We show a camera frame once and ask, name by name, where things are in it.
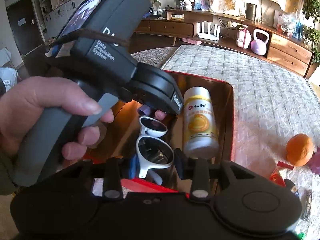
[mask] drawer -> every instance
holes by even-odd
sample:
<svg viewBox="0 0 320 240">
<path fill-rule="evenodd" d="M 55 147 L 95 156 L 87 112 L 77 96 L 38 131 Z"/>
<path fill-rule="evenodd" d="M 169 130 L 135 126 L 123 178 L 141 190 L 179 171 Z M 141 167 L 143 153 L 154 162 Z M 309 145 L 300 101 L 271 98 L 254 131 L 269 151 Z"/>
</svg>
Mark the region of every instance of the drawer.
<svg viewBox="0 0 320 240">
<path fill-rule="evenodd" d="M 273 34 L 271 37 L 271 43 L 270 46 L 276 49 L 279 49 L 286 54 L 289 54 L 304 63 L 309 65 L 310 59 L 312 57 L 312 52 L 299 46 L 298 44 L 295 44 L 292 41 L 287 40 L 284 37 L 281 37 L 279 35 Z"/>
<path fill-rule="evenodd" d="M 270 59 L 271 61 L 276 62 L 292 71 L 295 71 L 301 76 L 306 74 L 308 68 L 308 64 L 273 47 L 269 47 L 267 59 Z"/>
<path fill-rule="evenodd" d="M 150 31 L 150 26 L 149 26 L 149 21 L 144 21 L 142 20 L 138 27 L 135 30 L 136 32 L 149 32 Z"/>
<path fill-rule="evenodd" d="M 150 21 L 150 31 L 174 35 L 194 36 L 194 26 L 191 23 L 176 21 Z"/>
</svg>

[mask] pink box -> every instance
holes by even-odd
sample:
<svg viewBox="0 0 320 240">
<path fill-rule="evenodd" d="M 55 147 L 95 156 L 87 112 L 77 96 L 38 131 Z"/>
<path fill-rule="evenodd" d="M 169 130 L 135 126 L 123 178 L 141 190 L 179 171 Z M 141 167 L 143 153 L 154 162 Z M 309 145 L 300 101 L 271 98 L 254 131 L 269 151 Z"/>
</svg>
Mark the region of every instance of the pink box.
<svg viewBox="0 0 320 240">
<path fill-rule="evenodd" d="M 194 41 L 192 39 L 186 39 L 186 38 L 183 38 L 182 41 L 187 42 L 187 43 L 191 43 L 193 45 L 200 45 L 202 43 L 202 41 Z"/>
</svg>

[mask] plant pot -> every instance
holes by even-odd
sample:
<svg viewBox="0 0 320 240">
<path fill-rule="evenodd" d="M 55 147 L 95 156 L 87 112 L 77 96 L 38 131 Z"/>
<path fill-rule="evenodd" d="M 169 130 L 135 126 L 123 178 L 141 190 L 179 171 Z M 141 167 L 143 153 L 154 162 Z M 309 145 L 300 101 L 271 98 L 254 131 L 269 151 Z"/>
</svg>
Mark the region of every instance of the plant pot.
<svg viewBox="0 0 320 240">
<path fill-rule="evenodd" d="M 176 0 L 176 9 L 184 9 L 184 0 Z"/>
</svg>

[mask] bottle label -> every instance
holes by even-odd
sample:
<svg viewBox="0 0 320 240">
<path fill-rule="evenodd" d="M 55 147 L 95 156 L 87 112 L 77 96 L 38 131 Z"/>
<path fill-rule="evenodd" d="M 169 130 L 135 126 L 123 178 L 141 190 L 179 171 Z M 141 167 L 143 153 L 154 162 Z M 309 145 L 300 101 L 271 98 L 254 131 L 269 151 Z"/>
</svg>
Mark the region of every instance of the bottle label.
<svg viewBox="0 0 320 240">
<path fill-rule="evenodd" d="M 184 107 L 184 143 L 200 136 L 218 141 L 212 105 L 202 98 L 187 101 Z"/>
</svg>

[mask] white bottle cap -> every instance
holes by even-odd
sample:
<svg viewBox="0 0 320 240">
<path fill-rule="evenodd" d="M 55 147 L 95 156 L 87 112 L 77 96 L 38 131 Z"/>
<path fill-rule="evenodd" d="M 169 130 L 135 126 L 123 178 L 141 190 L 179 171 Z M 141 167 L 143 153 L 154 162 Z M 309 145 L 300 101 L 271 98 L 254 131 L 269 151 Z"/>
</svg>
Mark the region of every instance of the white bottle cap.
<svg viewBox="0 0 320 240">
<path fill-rule="evenodd" d="M 188 98 L 192 97 L 192 96 L 202 96 L 204 98 L 207 99 L 211 99 L 210 97 L 210 93 L 207 89 L 203 88 L 203 87 L 192 87 L 189 88 L 185 94 L 184 94 L 184 101 L 186 101 Z"/>
</svg>

